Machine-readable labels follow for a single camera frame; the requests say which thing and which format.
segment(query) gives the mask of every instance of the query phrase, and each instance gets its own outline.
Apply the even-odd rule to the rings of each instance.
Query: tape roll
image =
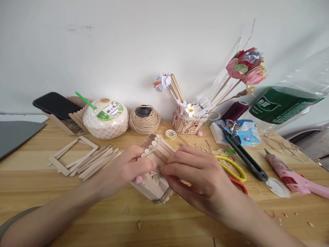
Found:
[[[175,131],[173,131],[173,130],[166,131],[165,137],[167,140],[174,140],[176,138],[176,136],[177,136],[177,134]]]

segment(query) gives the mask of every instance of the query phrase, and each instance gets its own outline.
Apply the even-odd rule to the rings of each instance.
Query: finger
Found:
[[[168,159],[168,164],[182,163],[188,166],[202,169],[205,166],[207,166],[206,164],[207,162],[205,162],[205,160],[206,160],[205,158],[201,158],[190,153],[185,153],[183,151],[176,151],[175,154]]]
[[[149,173],[156,167],[156,163],[152,160],[144,157],[140,158],[135,162],[128,163],[125,168],[125,177],[128,180],[133,180],[137,176],[142,176],[146,173]]]
[[[137,160],[145,151],[145,148],[142,148],[140,146],[130,146],[126,149],[126,152],[131,155],[132,158]]]
[[[210,155],[210,154],[208,154],[208,153],[206,153],[206,152],[204,152],[200,149],[196,149],[196,148],[193,148],[193,147],[188,146],[188,145],[182,145],[179,149],[177,149],[177,151],[182,151],[182,152],[193,154],[193,155],[199,156],[199,157],[212,156],[212,155]]]
[[[190,187],[179,180],[175,176],[166,176],[164,178],[167,180],[169,187],[176,192],[181,198],[187,201],[189,204],[193,203],[194,198],[197,196]]]
[[[171,163],[166,165],[161,173],[163,175],[172,175],[199,187],[202,182],[199,179],[202,170],[181,163]]]

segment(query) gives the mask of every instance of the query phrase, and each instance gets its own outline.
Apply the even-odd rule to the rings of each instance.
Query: hand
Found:
[[[100,199],[114,195],[136,176],[155,169],[156,163],[150,159],[145,157],[137,160],[142,153],[144,153],[144,148],[130,146],[106,169],[89,179],[90,183],[97,184]]]
[[[171,189],[191,206],[237,231],[259,211],[256,203],[231,183],[217,159],[201,150],[181,146],[161,172]]]

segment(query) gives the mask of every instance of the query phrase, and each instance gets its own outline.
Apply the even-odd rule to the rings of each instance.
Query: black utility knife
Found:
[[[218,124],[218,127],[222,130],[225,140],[232,146],[235,152],[240,156],[243,162],[247,165],[250,172],[259,180],[266,182],[268,180],[267,174],[257,164],[257,162],[250,156],[250,154],[241,146],[241,140],[238,141],[236,137],[231,135],[224,129],[223,126]]]

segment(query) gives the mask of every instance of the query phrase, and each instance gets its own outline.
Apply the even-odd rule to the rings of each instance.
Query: white coconut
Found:
[[[100,139],[113,139],[126,132],[129,115],[124,105],[107,98],[96,100],[92,105],[96,110],[89,106],[83,116],[83,124],[90,134]]]

